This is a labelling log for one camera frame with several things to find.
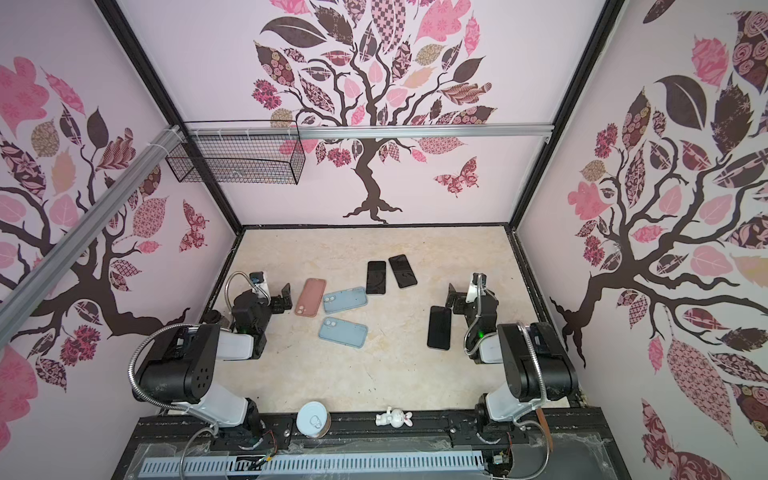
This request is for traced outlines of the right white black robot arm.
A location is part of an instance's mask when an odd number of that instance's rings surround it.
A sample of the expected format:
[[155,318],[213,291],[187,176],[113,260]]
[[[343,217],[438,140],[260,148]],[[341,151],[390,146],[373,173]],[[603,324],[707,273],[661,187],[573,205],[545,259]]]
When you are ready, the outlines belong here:
[[576,370],[547,322],[500,323],[499,301],[475,276],[466,292],[448,287],[446,307],[467,323],[462,347],[477,364],[503,367],[504,380],[476,404],[478,421],[516,423],[549,401],[566,398],[578,390]]

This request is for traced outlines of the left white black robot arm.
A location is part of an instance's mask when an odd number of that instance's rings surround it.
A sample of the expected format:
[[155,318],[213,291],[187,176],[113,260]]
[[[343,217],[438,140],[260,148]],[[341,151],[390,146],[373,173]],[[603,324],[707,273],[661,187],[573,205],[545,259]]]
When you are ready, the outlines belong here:
[[291,287],[265,298],[259,290],[238,295],[233,330],[209,323],[173,324],[153,333],[132,355],[128,379],[134,397],[165,410],[180,411],[209,423],[214,430],[242,428],[255,437],[266,431],[254,400],[239,396],[215,380],[218,361],[261,358],[271,317],[293,308]]

